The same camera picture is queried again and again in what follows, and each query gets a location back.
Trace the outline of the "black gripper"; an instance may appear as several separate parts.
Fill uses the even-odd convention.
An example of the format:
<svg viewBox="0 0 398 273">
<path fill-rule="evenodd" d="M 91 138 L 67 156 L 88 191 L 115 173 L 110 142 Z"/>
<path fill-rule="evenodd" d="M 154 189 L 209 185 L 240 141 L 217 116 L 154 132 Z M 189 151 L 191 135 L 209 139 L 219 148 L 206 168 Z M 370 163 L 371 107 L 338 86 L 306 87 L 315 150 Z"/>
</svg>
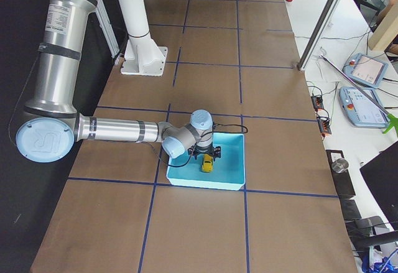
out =
<svg viewBox="0 0 398 273">
<path fill-rule="evenodd" d="M 194 159 L 197 159 L 197 156 L 200 154 L 212 155 L 213 160 L 216 160 L 221 157 L 221 147 L 213 147 L 212 142 L 209 144 L 197 143 L 195 146 L 188 149 L 188 154 Z"/>
</svg>

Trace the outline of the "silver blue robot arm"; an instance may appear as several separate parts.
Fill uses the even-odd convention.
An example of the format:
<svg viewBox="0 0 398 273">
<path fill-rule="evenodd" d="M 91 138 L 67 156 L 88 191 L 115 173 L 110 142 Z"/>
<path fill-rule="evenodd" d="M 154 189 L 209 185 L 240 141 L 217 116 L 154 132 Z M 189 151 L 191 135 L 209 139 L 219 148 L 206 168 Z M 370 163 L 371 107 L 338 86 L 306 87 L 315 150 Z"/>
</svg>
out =
<svg viewBox="0 0 398 273">
<path fill-rule="evenodd" d="M 73 106 L 88 16 L 99 0 L 49 0 L 34 97 L 24 109 L 30 119 L 16 134 L 19 152 L 35 162 L 53 162 L 67 155 L 82 139 L 119 142 L 159 142 L 171 158 L 185 152 L 212 158 L 221 156 L 213 144 L 214 122 L 203 109 L 192 113 L 183 127 L 88 117 Z"/>
</svg>

